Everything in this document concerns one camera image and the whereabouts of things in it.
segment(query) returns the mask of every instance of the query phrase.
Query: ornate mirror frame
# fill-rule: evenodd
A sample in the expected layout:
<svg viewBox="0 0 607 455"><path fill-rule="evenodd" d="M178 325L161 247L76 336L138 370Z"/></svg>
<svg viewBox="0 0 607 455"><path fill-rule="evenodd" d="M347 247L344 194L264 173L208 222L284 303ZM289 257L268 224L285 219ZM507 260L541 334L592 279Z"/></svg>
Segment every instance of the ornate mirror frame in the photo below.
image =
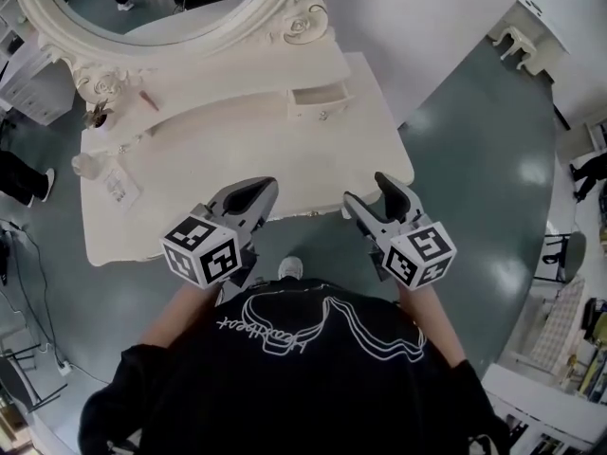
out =
<svg viewBox="0 0 607 455"><path fill-rule="evenodd" d="M222 25L197 37L165 45L137 43L118 34L93 32L70 18L55 0L19 0L40 31L41 49L64 60L88 102L116 100L125 86L149 73L188 66L238 46L302 46L329 35L324 0L247 0Z"/></svg>

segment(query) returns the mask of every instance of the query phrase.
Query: white shelf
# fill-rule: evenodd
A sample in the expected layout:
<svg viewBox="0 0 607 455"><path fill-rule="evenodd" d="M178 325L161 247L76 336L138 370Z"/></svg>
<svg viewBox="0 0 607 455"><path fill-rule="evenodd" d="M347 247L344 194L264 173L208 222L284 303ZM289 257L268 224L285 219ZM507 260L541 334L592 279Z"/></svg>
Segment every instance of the white shelf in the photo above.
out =
<svg viewBox="0 0 607 455"><path fill-rule="evenodd" d="M12 54L9 53L9 45L15 36L14 30L9 28L9 30L3 34L2 39L0 39L0 53L9 59L12 56Z"/></svg>
<svg viewBox="0 0 607 455"><path fill-rule="evenodd" d="M7 29L0 34L0 42L4 41L5 38L12 32L12 28L7 27Z"/></svg>
<svg viewBox="0 0 607 455"><path fill-rule="evenodd" d="M3 10L3 8L10 2L10 0L5 0L4 2L2 2L2 4L0 4L0 11Z"/></svg>
<svg viewBox="0 0 607 455"><path fill-rule="evenodd" d="M35 31L33 25L27 20L17 0L9 0L0 7L0 17L11 27L14 32L26 41Z"/></svg>
<svg viewBox="0 0 607 455"><path fill-rule="evenodd" d="M584 123L584 127L586 128L586 132L588 132L590 141L592 141L592 146L595 149L595 152L601 152L605 150L605 148L607 148L607 143L605 143L605 138L603 136L602 130L600 129L600 123L592 128L588 126L587 123Z"/></svg>

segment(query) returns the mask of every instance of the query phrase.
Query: white wall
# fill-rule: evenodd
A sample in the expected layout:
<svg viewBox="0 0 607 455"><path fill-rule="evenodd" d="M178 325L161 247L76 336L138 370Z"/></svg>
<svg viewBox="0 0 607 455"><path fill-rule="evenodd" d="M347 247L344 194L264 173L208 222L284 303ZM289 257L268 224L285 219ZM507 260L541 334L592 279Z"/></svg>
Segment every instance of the white wall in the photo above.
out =
<svg viewBox="0 0 607 455"><path fill-rule="evenodd" d="M516 0L327 0L344 51L363 51L401 124Z"/></svg>
<svg viewBox="0 0 607 455"><path fill-rule="evenodd" d="M607 0L533 0L569 56L551 71L554 101L575 125L607 105Z"/></svg>

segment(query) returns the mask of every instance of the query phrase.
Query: white chair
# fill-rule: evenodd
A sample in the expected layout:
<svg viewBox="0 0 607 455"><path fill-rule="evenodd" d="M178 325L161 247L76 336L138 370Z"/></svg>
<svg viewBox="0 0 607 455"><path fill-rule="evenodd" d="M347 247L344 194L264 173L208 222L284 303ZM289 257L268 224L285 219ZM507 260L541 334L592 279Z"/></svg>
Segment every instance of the white chair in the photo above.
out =
<svg viewBox="0 0 607 455"><path fill-rule="evenodd" d="M507 35L512 37L512 40L514 41L514 43L512 44L510 49L507 50L500 59L503 61L506 57L512 56L512 55L516 54L516 52L518 52L520 49L522 49L526 53L526 56L519 63L519 65L516 66L517 70L520 70L521 67L523 67L523 65L525 63L529 62L530 60L532 60L536 57L536 55L538 53L538 49L536 49L536 47L533 45L533 43L520 30L518 30L514 26L507 27L502 32L502 35L500 35L500 38L493 43L493 46L497 47L499 44L501 44Z"/></svg>
<svg viewBox="0 0 607 455"><path fill-rule="evenodd" d="M25 407L27 413L32 413L58 400L61 397L61 391L67 388L67 384L63 384L59 389L44 398L40 397L40 394L35 390L19 362L32 359L34 355L22 354L30 353L38 347L40 347L40 344L27 347L16 353L6 352L4 355L0 355L0 383L13 400L19 401Z"/></svg>

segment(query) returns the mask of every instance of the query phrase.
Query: gray floor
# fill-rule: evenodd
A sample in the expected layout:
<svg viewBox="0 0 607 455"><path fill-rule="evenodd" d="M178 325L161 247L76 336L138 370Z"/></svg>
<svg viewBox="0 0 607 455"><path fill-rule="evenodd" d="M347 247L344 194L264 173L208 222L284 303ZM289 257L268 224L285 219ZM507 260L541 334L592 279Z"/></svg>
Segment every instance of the gray floor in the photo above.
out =
<svg viewBox="0 0 607 455"><path fill-rule="evenodd" d="M82 18L118 34L173 15L174 0L131 0L135 6L129 11L118 10L114 0L66 0Z"/></svg>
<svg viewBox="0 0 607 455"><path fill-rule="evenodd" d="M86 260L79 179L70 169L79 151L82 114L77 100L50 129L26 121L11 134L9 148L40 171L55 167L57 183L49 202L33 209L0 198L0 216L27 225L42 248L62 350L109 380L120 351L137 341L180 281L162 260L101 268ZM552 118L550 93L541 80L504 66L498 51L482 42L401 130L415 167L414 189L459 248L437 290L479 371L505 345L538 260L554 167ZM394 284L378 282L367 245L340 214L269 223L255 242L261 253L258 276L274 278L280 260L295 252L306 276L395 299ZM47 326L32 250L19 250L26 288ZM15 305L23 305L13 266L6 291ZM42 392L62 382L52 364L50 355L38 355L33 378ZM99 387L74 373L62 399L41 410L72 447L83 402Z"/></svg>

